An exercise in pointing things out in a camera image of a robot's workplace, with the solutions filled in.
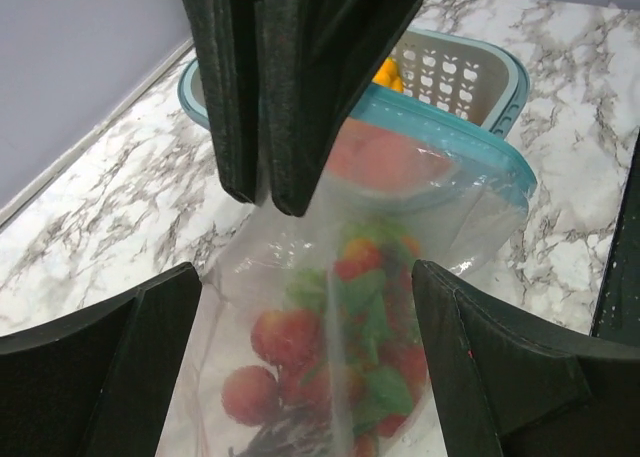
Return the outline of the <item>red toy strawberries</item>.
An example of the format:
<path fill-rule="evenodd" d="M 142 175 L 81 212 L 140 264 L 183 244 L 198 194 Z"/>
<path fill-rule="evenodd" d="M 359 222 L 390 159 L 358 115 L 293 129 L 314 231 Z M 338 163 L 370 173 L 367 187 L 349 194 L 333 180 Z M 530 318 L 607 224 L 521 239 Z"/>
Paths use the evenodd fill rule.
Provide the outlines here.
<path fill-rule="evenodd" d="M 303 269 L 287 305 L 249 333 L 257 362 L 231 372 L 221 403 L 256 429 L 245 456 L 377 456 L 430 379 L 406 234 L 348 238 L 327 270 Z"/>

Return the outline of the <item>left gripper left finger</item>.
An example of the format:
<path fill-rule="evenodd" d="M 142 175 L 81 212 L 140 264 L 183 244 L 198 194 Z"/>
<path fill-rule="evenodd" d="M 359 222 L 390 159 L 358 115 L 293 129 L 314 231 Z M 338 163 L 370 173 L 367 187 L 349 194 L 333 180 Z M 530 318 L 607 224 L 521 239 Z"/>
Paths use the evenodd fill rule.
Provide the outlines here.
<path fill-rule="evenodd" d="M 3 336 L 2 455 L 154 455 L 201 290 L 182 263 Z"/>

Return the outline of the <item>blue plastic strip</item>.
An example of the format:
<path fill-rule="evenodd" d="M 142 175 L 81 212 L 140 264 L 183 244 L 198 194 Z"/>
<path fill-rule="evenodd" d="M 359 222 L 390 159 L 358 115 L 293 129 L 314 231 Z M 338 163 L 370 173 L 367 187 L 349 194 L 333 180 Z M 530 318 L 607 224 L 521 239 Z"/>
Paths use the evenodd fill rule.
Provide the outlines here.
<path fill-rule="evenodd" d="M 536 184 L 501 138 L 372 86 L 306 214 L 266 203 L 218 256 L 158 454 L 443 455 L 413 265 L 480 267 Z"/>

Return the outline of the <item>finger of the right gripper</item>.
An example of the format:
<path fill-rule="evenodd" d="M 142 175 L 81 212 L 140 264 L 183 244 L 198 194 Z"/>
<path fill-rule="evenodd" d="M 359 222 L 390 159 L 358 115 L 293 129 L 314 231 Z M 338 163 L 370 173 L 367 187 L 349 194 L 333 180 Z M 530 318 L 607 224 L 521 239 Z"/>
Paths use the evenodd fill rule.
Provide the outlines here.
<path fill-rule="evenodd" d="M 261 38 L 268 0 L 182 0 L 196 50 L 222 188 L 264 201 L 260 162 Z"/>
<path fill-rule="evenodd" d="M 303 216 L 337 134 L 423 0 L 261 0 L 261 177 Z"/>

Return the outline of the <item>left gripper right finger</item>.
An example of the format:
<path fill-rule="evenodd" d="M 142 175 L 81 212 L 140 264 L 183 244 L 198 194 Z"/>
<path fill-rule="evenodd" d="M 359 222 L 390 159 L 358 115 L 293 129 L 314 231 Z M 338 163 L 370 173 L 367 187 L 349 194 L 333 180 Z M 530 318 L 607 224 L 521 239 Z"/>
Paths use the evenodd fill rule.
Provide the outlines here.
<path fill-rule="evenodd" d="M 635 456 L 639 351 L 417 261 L 413 296 L 451 456 Z"/>

